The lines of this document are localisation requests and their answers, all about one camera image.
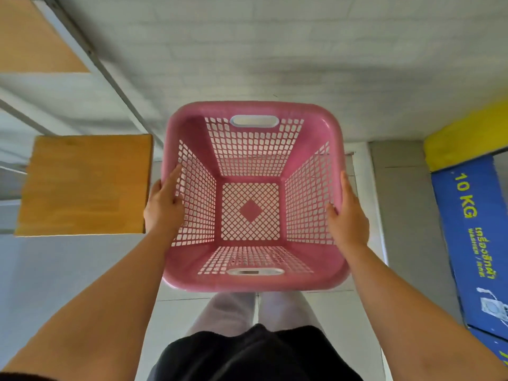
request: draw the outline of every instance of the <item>light pink pants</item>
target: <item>light pink pants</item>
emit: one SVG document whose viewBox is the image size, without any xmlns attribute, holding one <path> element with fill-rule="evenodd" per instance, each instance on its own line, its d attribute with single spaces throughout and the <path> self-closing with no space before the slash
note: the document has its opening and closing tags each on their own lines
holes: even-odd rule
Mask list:
<svg viewBox="0 0 508 381">
<path fill-rule="evenodd" d="M 218 293 L 201 312 L 187 336 L 208 331 L 233 337 L 252 327 L 256 293 Z M 301 326 L 323 327 L 301 292 L 260 293 L 259 323 L 269 331 Z"/>
</svg>

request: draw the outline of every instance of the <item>pink laundry basket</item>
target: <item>pink laundry basket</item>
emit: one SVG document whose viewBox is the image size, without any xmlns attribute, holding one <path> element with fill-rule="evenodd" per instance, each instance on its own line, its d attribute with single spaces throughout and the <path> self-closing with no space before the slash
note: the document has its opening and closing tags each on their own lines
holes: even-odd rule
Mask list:
<svg viewBox="0 0 508 381">
<path fill-rule="evenodd" d="M 164 280 L 195 292 L 333 288 L 348 265 L 327 231 L 344 147 L 325 109 L 195 102 L 169 120 L 162 180 L 183 166 L 185 222 Z"/>
</svg>

